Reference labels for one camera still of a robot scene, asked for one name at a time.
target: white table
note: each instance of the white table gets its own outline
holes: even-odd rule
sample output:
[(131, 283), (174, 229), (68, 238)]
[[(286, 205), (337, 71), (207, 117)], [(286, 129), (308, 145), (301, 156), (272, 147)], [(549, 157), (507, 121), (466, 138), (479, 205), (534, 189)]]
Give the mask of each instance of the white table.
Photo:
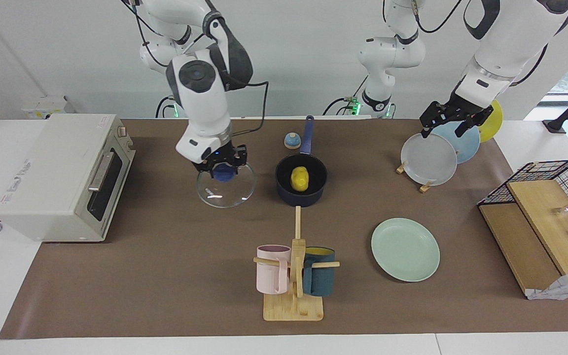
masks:
[[(299, 119), (302, 117), (273, 117)], [(0, 196), (45, 121), (0, 121)], [(540, 122), (505, 121), (496, 137), (511, 168), (568, 159), (568, 138), (548, 134)], [(13, 229), (0, 232), (0, 329), (40, 246)], [(568, 354), (568, 332), (283, 337), (89, 338), (0, 341), (0, 354)]]

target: wire basket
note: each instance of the wire basket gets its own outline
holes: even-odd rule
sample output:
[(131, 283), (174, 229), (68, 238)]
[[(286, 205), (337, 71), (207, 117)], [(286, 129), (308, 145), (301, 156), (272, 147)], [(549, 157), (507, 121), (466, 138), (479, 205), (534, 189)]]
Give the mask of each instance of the wire basket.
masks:
[(507, 188), (507, 184), (510, 182), (535, 180), (556, 180), (568, 195), (568, 160), (528, 163), (481, 200), (478, 205), (512, 204), (516, 201)]

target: light blue plate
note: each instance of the light blue plate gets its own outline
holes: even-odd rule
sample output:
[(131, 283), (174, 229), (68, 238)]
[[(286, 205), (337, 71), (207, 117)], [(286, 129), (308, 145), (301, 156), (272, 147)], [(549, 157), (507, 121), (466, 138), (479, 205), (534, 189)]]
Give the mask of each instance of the light blue plate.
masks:
[(479, 145), (481, 144), (479, 128), (476, 126), (467, 130), (464, 135), (458, 138), (455, 134), (455, 130), (460, 124), (461, 122), (449, 122), (442, 124), (442, 126), (437, 126), (431, 131), (451, 142), (457, 152), (457, 164), (465, 163), (472, 159), (472, 157), (477, 154)]
[(388, 219), (376, 227), (372, 254), (387, 274), (411, 283), (428, 279), (440, 263), (440, 249), (433, 234), (406, 218)]

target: white wall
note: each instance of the white wall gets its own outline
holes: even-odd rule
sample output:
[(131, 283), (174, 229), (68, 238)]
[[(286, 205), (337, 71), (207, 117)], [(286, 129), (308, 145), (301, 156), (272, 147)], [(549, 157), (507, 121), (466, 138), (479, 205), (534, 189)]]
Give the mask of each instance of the white wall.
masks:
[[(254, 64), (254, 81), (270, 80), (269, 115), (320, 114), (351, 95), (365, 76), (356, 52), (370, 36), (391, 36), (381, 0), (215, 0)], [(455, 0), (429, 1), (425, 27)], [(394, 70), (397, 116), (418, 117), (445, 101), (478, 47), (458, 11), (444, 29), (421, 34), (424, 63)], [(0, 118), (22, 118), (24, 100), (67, 95), (77, 112), (151, 117), (169, 94), (165, 78), (140, 63), (135, 19), (119, 0), (0, 0)], [(568, 69), (568, 28), (534, 76), (501, 101), (508, 119), (523, 119)], [(258, 115), (262, 88), (229, 95), (232, 115)]]

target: brown tabletop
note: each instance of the brown tabletop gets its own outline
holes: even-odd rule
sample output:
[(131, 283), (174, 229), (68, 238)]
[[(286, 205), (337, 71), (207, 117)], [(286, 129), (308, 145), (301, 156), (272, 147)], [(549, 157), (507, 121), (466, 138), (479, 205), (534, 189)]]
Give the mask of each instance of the brown tabletop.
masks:
[[(323, 321), (266, 322), (252, 257), (293, 238), (294, 208), (278, 198), (274, 171), (290, 153), (284, 134), (304, 122), (267, 121), (234, 139), (248, 145), (259, 181), (228, 210), (199, 200), (196, 171), (174, 150), (185, 121), (125, 123), (137, 154), (106, 242), (41, 245), (0, 339), (568, 331), (568, 299), (526, 300), (476, 207), (512, 173), (493, 140), (422, 195), (394, 173), (418, 121), (317, 121), (313, 155), (329, 177), (302, 211), (302, 236), (336, 249), (341, 267)], [(404, 283), (374, 261), (372, 232), (393, 217), (435, 236), (430, 279)]]

